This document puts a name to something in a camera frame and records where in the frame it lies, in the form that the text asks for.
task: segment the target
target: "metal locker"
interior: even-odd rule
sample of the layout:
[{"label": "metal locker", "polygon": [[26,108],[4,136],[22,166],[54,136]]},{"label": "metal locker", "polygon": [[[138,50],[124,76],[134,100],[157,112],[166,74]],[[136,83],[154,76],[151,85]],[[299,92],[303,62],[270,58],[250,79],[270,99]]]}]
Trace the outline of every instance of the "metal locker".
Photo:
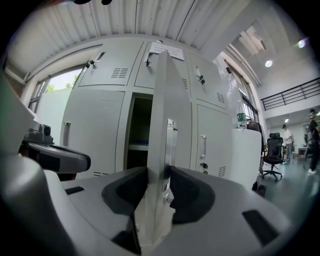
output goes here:
[{"label": "metal locker", "polygon": [[92,85],[128,84],[131,70],[143,45],[141,39],[108,40],[99,50],[94,63],[85,70],[79,87]]},{"label": "metal locker", "polygon": [[229,177],[232,129],[229,115],[197,105],[198,149],[196,171]]},{"label": "metal locker", "polygon": [[[135,85],[136,87],[144,87],[144,88],[155,88],[155,81],[156,81],[156,72],[157,72],[157,66],[158,66],[158,54],[152,54],[149,57],[149,66],[146,66],[145,60],[148,58],[148,54],[151,48],[152,42],[149,42],[143,58],[141,60],[139,71],[136,77]],[[187,61],[183,61],[180,59],[172,58],[180,76],[183,82],[183,86],[188,92],[188,95],[190,97],[191,91],[190,91],[190,82],[189,82],[189,74],[188,74],[188,66]]]},{"label": "metal locker", "polygon": [[164,202],[169,165],[190,167],[192,110],[178,69],[168,52],[158,56],[148,144],[145,239],[153,244],[171,228],[173,209]]},{"label": "metal locker", "polygon": [[90,169],[78,173],[77,179],[115,172],[117,133],[124,96],[122,91],[72,91],[63,115],[60,143],[91,158]]},{"label": "metal locker", "polygon": [[218,68],[212,62],[189,53],[189,77],[192,95],[198,100],[214,104],[227,110],[227,99]]}]

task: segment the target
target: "bottle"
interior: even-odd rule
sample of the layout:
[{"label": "bottle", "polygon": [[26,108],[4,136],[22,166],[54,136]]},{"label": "bottle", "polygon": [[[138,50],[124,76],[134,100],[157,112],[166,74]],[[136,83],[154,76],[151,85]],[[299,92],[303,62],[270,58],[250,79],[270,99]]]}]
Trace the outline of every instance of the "bottle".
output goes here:
[{"label": "bottle", "polygon": [[236,103],[236,116],[238,118],[238,128],[247,129],[247,118],[242,100],[238,100]]}]

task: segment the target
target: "black office chair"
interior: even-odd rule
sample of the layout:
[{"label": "black office chair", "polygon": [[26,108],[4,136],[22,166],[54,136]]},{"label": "black office chair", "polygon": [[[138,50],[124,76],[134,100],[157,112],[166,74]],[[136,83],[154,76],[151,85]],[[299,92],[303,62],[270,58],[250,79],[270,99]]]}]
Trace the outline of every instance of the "black office chair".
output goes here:
[{"label": "black office chair", "polygon": [[270,133],[270,138],[267,139],[268,144],[268,153],[266,156],[263,157],[263,161],[271,164],[271,170],[262,170],[262,179],[265,178],[266,175],[270,174],[275,177],[275,181],[278,181],[276,174],[281,175],[280,172],[274,171],[274,167],[277,168],[275,165],[281,164],[284,159],[282,157],[282,143],[284,139],[280,137],[280,133]]}]

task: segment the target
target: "ceiling light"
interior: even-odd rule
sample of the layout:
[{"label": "ceiling light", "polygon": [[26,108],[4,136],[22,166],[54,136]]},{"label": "ceiling light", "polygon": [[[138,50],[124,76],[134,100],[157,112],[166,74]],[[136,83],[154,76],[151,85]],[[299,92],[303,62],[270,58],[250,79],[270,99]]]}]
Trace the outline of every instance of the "ceiling light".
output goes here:
[{"label": "ceiling light", "polygon": [[272,65],[272,60],[267,60],[267,61],[265,62],[265,66],[266,66],[267,68],[271,67],[271,65]]},{"label": "ceiling light", "polygon": [[298,47],[299,48],[303,48],[303,47],[305,47],[305,45],[306,45],[306,41],[303,39],[303,40],[300,40],[299,42],[298,42]]}]

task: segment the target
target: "corrugated ceiling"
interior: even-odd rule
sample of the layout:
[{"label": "corrugated ceiling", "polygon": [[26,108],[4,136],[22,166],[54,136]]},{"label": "corrugated ceiling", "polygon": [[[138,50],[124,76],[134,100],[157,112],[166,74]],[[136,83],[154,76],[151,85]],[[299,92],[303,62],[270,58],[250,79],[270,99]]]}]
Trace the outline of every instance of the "corrugated ceiling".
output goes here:
[{"label": "corrugated ceiling", "polygon": [[101,0],[33,13],[11,40],[8,61],[22,73],[64,49],[103,36],[145,34],[201,49],[235,0]]}]

